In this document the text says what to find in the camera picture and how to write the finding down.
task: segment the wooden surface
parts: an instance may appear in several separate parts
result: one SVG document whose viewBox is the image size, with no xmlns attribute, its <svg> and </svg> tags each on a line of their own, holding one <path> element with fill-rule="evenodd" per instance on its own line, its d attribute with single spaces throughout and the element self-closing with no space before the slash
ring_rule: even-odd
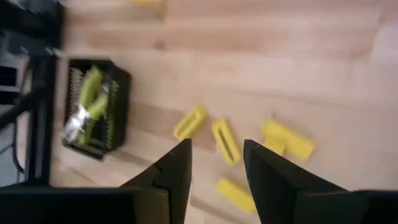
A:
<svg viewBox="0 0 398 224">
<path fill-rule="evenodd" d="M 344 188 L 398 188 L 398 4 L 393 0 L 169 0 L 159 12 L 127 0 L 70 0 L 67 57 L 110 57 L 132 75 L 128 137 L 104 162 L 60 144 L 66 58 L 60 62 L 52 183 L 119 186 L 178 141 L 191 106 L 227 117 L 243 139 L 277 118 L 313 139 L 308 162 Z M 215 190 L 247 187 L 223 162 L 208 122 L 193 138 L 186 223 L 258 223 Z"/>
</svg>

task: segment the pliers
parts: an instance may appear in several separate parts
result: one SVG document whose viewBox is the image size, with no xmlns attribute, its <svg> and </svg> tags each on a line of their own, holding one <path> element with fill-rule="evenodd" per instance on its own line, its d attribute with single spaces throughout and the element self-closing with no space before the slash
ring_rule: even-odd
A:
<svg viewBox="0 0 398 224">
<path fill-rule="evenodd" d="M 108 104 L 109 86 L 103 84 L 104 74 L 97 67 L 87 71 L 81 85 L 78 110 L 70 116 L 63 135 L 69 144 L 87 144 L 91 131 Z"/>
</svg>

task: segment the wooden floor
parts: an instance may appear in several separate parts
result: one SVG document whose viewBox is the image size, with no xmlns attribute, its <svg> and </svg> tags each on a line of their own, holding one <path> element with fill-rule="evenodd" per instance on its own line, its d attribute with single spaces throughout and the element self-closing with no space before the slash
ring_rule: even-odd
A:
<svg viewBox="0 0 398 224">
<path fill-rule="evenodd" d="M 191 106 L 227 117 L 239 140 L 263 142 L 277 118 L 313 139 L 308 162 L 344 188 L 398 188 L 398 3 L 394 0 L 69 0 L 67 57 L 111 57 L 132 75 L 126 144 L 104 162 L 60 144 L 66 59 L 58 76 L 52 183 L 119 186 L 178 141 Z M 210 121 L 193 138 L 186 223 L 259 223 L 215 190 L 247 187 L 243 164 L 223 162 Z"/>
</svg>

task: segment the black basket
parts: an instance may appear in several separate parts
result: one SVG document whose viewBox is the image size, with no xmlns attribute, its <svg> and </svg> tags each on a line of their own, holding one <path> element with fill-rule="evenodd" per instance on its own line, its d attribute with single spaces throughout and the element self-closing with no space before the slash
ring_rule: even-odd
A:
<svg viewBox="0 0 398 224">
<path fill-rule="evenodd" d="M 63 145 L 95 159 L 102 159 L 124 142 L 127 128 L 131 76 L 115 66 L 110 60 L 71 59 L 68 66 L 68 90 L 64 125 L 78 109 L 77 101 L 86 71 L 92 66 L 106 74 L 109 83 L 108 106 L 103 116 L 95 123 L 87 145 L 79 146 L 63 142 Z"/>
</svg>

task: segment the yellow rectangular block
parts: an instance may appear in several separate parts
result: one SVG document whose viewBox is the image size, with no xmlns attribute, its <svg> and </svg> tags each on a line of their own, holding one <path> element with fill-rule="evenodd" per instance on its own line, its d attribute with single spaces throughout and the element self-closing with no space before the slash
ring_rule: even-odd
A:
<svg viewBox="0 0 398 224">
<path fill-rule="evenodd" d="M 314 142 L 275 120 L 266 121 L 262 127 L 262 133 L 266 138 L 283 139 L 286 149 L 293 152 L 299 159 L 307 160 L 315 148 Z"/>
<path fill-rule="evenodd" d="M 196 128 L 201 125 L 208 117 L 206 109 L 202 106 L 192 108 L 174 128 L 174 136 L 182 141 L 190 138 Z"/>
<path fill-rule="evenodd" d="M 229 165 L 239 162 L 241 152 L 227 120 L 215 121 L 211 126 L 211 130 L 213 131 L 218 147 L 224 155 L 225 162 Z"/>
<path fill-rule="evenodd" d="M 264 147 L 274 151 L 276 154 L 283 156 L 286 148 L 286 144 L 281 138 L 267 137 L 264 143 Z"/>
<path fill-rule="evenodd" d="M 248 213 L 256 210 L 256 204 L 254 203 L 251 194 L 231 181 L 221 179 L 216 188 L 219 194 L 226 197 L 239 209 Z"/>
</svg>

